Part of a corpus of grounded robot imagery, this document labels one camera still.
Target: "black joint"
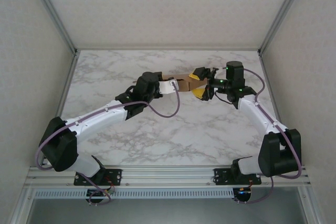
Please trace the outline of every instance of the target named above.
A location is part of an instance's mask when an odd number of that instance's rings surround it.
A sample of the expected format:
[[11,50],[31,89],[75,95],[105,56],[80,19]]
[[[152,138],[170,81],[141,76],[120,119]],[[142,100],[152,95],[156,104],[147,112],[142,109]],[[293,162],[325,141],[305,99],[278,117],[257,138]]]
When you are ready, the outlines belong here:
[[[136,85],[130,86],[125,93],[118,95],[115,99],[123,104],[139,101],[150,103],[153,99],[163,96],[160,94],[160,80],[162,80],[161,72],[145,72],[138,78]],[[147,105],[142,103],[125,106],[126,120],[141,113],[145,107]]]
[[205,86],[204,93],[202,95],[202,101],[208,101],[209,99],[212,99],[214,97],[214,89],[211,88],[209,85]]
[[[59,116],[51,119],[39,145],[41,145],[48,136],[64,126],[65,121]],[[78,156],[76,133],[69,129],[60,132],[42,148],[42,152],[55,171],[62,172],[68,169],[74,164]]]
[[[293,129],[286,130],[285,134],[288,136],[301,162],[300,133],[296,129]],[[280,144],[285,146],[284,150],[280,150]],[[266,177],[298,170],[298,165],[293,153],[281,133],[270,132],[264,136],[258,156],[258,164],[260,170]]]
[[229,61],[226,64],[226,79],[229,81],[244,80],[244,67],[240,61]]
[[210,74],[210,68],[196,68],[193,72],[193,75],[197,76],[200,81],[203,81]]
[[236,109],[238,109],[239,99],[250,94],[256,95],[257,93],[254,91],[253,88],[248,86],[245,86],[244,88],[230,89],[227,92],[227,100],[231,102]]

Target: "vent slot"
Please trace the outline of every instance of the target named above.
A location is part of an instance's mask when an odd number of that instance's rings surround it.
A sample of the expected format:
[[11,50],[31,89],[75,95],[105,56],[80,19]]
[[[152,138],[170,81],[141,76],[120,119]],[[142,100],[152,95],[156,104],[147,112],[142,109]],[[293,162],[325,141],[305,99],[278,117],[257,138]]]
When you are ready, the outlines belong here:
[[[87,189],[38,189],[35,199],[84,199]],[[116,189],[112,199],[201,199],[233,198],[232,188]]]

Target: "white marble tabletop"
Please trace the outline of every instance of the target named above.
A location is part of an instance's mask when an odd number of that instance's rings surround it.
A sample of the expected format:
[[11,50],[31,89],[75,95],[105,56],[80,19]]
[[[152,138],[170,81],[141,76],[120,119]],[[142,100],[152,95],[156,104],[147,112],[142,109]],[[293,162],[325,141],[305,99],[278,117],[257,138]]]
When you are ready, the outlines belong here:
[[[224,67],[231,60],[241,61],[245,68],[264,76],[254,51],[82,51],[62,119],[114,100],[143,72],[189,73],[196,67]],[[256,91],[261,88],[252,74],[245,73],[245,79]],[[174,118],[161,118],[145,108],[143,113],[93,135],[78,151],[95,155],[106,165],[229,165],[233,159],[259,152],[261,137],[232,105],[216,97],[201,101],[191,92],[180,96],[181,108]],[[267,89],[260,100],[274,114]],[[176,109],[176,95],[165,95],[151,105],[171,114]]]

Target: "white wall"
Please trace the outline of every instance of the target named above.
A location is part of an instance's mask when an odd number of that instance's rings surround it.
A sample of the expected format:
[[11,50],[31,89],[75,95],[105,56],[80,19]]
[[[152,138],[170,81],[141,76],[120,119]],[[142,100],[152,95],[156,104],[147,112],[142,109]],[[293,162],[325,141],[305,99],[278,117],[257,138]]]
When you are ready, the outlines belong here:
[[79,49],[254,48],[284,0],[51,0]]
[[15,207],[71,54],[40,0],[0,0],[0,216]]
[[302,135],[303,161],[328,220],[336,223],[336,0],[295,0],[266,69],[282,120]]

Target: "yellow object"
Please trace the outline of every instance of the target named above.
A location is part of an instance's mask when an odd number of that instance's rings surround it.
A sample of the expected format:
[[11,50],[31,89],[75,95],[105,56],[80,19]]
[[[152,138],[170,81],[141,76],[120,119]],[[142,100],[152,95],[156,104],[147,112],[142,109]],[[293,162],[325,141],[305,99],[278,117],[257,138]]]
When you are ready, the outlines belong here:
[[194,75],[193,73],[190,73],[189,77],[192,78],[192,79],[195,79],[195,80],[199,81],[199,77],[196,76],[196,75]]
[[202,99],[202,96],[204,94],[205,89],[193,89],[191,92],[193,92],[194,96],[196,96],[199,99]]

